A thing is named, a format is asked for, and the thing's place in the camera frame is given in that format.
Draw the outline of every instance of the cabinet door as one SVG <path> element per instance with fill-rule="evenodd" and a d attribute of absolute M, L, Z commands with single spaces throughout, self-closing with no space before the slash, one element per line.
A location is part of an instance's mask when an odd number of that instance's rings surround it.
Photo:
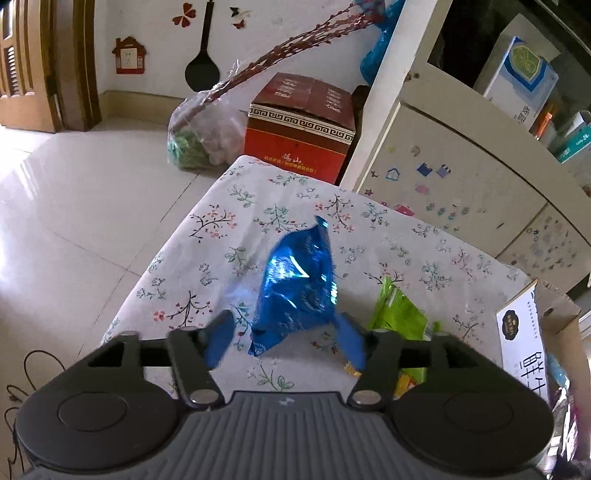
<path fill-rule="evenodd" d="M 497 260 L 567 292 L 591 271 L 591 247 L 547 205 Z"/>
<path fill-rule="evenodd" d="M 495 257 L 545 200 L 470 141 L 404 105 L 358 189 Z"/>

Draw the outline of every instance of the dried branch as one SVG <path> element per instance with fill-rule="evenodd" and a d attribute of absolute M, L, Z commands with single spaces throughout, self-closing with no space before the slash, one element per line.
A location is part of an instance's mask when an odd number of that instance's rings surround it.
<path fill-rule="evenodd" d="M 172 133 L 178 133 L 182 127 L 189 124 L 193 117 L 205 108 L 208 103 L 220 98 L 224 93 L 279 63 L 281 60 L 292 57 L 301 51 L 318 47 L 323 43 L 330 44 L 331 40 L 335 38 L 343 37 L 356 30 L 362 30 L 381 19 L 381 15 L 378 13 L 379 1 L 363 0 L 362 3 L 369 4 L 369 8 L 364 8 L 363 12 L 360 13 L 352 13 L 352 10 L 357 8 L 357 5 L 350 4 L 344 10 L 331 15 L 324 23 L 317 24 L 312 30 L 290 37 L 265 53 L 258 60 L 250 63 L 238 74 L 226 79 L 209 92 L 203 103 L 192 107 L 182 118 L 176 120 L 171 125 Z"/>

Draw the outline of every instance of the metal screw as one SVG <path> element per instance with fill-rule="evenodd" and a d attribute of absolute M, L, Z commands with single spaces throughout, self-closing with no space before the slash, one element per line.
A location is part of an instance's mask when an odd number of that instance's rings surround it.
<path fill-rule="evenodd" d="M 382 395 L 373 390 L 359 390 L 352 398 L 357 405 L 375 405 L 382 401 Z"/>
<path fill-rule="evenodd" d="M 217 402 L 219 394 L 215 390 L 204 388 L 202 390 L 195 390 L 189 395 L 189 398 L 193 403 L 198 405 L 211 405 L 212 403 Z"/>

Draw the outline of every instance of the door frame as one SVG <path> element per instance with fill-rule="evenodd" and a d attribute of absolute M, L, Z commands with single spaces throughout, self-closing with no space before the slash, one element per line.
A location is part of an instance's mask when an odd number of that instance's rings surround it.
<path fill-rule="evenodd" d="M 50 20 L 47 45 L 53 75 L 48 89 L 56 94 L 64 129 L 90 130 L 102 119 L 96 87 L 95 0 L 50 0 Z"/>

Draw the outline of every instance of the butterfly sticker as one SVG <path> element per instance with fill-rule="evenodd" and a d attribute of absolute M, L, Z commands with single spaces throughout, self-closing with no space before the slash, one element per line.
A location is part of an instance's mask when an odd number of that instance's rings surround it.
<path fill-rule="evenodd" d="M 189 18 L 195 18 L 197 16 L 197 12 L 193 8 L 193 4 L 184 3 L 183 4 L 183 14 L 179 17 L 173 18 L 173 23 L 175 25 L 181 25 L 181 27 L 186 28 L 191 24 Z"/>
<path fill-rule="evenodd" d="M 245 20 L 251 16 L 252 10 L 241 10 L 238 7 L 230 7 L 230 11 L 232 12 L 232 25 L 238 30 L 246 27 Z"/>

